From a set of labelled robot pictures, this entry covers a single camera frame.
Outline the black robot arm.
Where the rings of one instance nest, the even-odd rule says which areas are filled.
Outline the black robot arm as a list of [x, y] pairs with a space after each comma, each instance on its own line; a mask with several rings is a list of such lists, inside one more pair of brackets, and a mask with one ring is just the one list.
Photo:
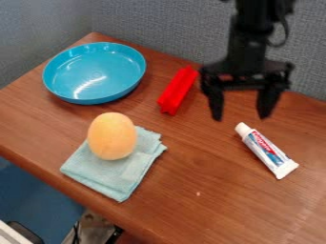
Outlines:
[[211, 116], [220, 121], [224, 91], [256, 90], [260, 119], [268, 117], [288, 88], [289, 62], [265, 58], [265, 48], [279, 48], [288, 38], [285, 16], [295, 0], [235, 0], [225, 57], [200, 68], [200, 87]]

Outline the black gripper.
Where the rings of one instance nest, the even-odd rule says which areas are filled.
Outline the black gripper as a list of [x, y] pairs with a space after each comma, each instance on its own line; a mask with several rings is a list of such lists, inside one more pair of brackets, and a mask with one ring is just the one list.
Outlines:
[[[225, 57], [201, 66], [201, 91], [207, 97], [211, 116], [216, 121], [220, 121], [223, 116], [224, 90], [259, 90], [257, 116], [264, 119], [271, 115], [284, 86], [288, 86], [293, 65], [267, 59], [265, 49], [265, 34], [231, 30]], [[273, 77], [277, 77], [276, 81], [280, 84], [269, 84]]]

